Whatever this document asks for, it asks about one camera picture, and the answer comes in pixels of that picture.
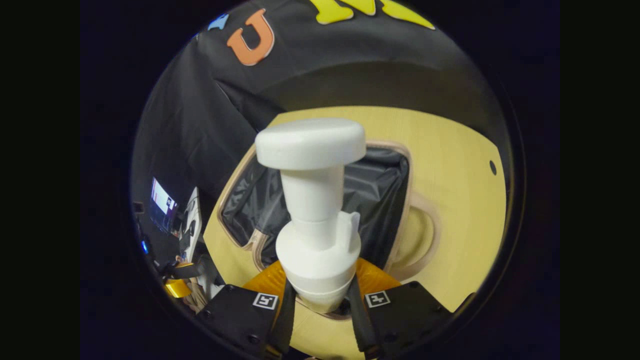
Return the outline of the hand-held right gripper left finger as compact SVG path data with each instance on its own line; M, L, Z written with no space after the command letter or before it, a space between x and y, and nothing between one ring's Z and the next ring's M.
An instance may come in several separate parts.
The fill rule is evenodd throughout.
M290 349L296 303L297 292L277 260L243 286L224 285L196 318L247 357L281 360Z

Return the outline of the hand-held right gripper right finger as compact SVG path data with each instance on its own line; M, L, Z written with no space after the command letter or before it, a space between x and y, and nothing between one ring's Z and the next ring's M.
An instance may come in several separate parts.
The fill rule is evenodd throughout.
M418 281L402 284L359 258L347 290L358 350L367 360L391 360L438 337L453 313Z

